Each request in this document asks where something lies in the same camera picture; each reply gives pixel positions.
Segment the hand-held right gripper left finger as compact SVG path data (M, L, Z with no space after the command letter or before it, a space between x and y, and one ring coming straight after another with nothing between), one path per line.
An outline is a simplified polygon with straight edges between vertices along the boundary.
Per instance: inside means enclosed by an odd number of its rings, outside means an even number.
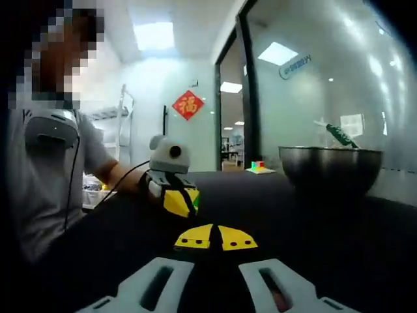
M119 284L117 295L106 296L80 312L177 312L195 264L157 257Z

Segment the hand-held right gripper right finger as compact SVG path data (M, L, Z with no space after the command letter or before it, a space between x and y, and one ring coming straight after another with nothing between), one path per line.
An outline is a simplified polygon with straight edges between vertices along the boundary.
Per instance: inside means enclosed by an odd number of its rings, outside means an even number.
M346 312L246 232L217 226L219 295L228 312Z

